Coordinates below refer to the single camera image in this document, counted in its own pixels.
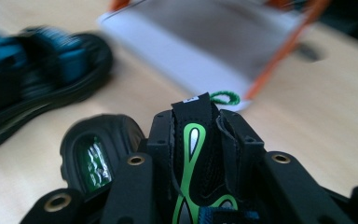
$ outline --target rubber sole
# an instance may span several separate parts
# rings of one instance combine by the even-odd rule
[[[83,101],[107,81],[114,62],[111,49],[97,35],[78,36],[84,41],[85,48],[95,51],[90,55],[91,71],[69,86],[0,110],[0,145],[31,119],[49,110]]]
[[[79,144],[85,139],[95,137],[99,139],[98,146],[92,143],[82,147]],[[89,175],[85,177],[80,171],[81,167],[88,167],[88,165],[79,159],[78,154],[88,151],[91,147],[92,150],[100,150],[101,154],[105,155],[103,159],[108,169],[107,173],[114,179],[121,159],[135,152],[144,138],[138,124],[126,115],[99,115],[83,119],[73,125],[62,139],[60,149],[62,179],[67,181],[68,188],[78,189],[85,195],[91,195],[93,192],[87,189],[85,180]],[[90,164],[96,165],[95,161],[96,158]]]

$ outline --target green logo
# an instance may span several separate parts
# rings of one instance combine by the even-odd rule
[[[205,129],[197,123],[189,123],[184,129],[184,171],[181,181],[182,195],[178,196],[175,210],[173,212],[172,223],[180,223],[181,217],[188,217],[188,223],[197,224],[200,212],[200,207],[195,204],[190,198],[190,182],[193,175],[194,167],[200,155],[202,146],[206,137]],[[234,209],[238,209],[237,202],[232,195],[223,195],[211,207],[221,206],[225,202],[230,202]]]

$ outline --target table surface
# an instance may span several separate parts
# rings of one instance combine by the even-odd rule
[[[108,6],[108,0],[0,0],[0,29],[16,34],[47,24],[69,32],[98,30],[96,19]],[[358,42],[321,24],[302,42],[322,59],[310,63],[289,55],[241,114],[266,150],[295,156],[320,185],[350,196],[358,186]],[[126,114],[148,136],[154,115],[192,96],[121,46],[114,52],[117,66],[103,88],[31,120],[0,146],[0,223],[19,223],[41,196],[67,187],[60,143],[78,120]]]

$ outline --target white label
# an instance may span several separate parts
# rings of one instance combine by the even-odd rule
[[[196,100],[199,100],[198,96],[195,96],[195,97],[192,97],[190,99],[184,100],[183,103],[188,103],[188,102],[192,102],[192,101],[196,101]]]

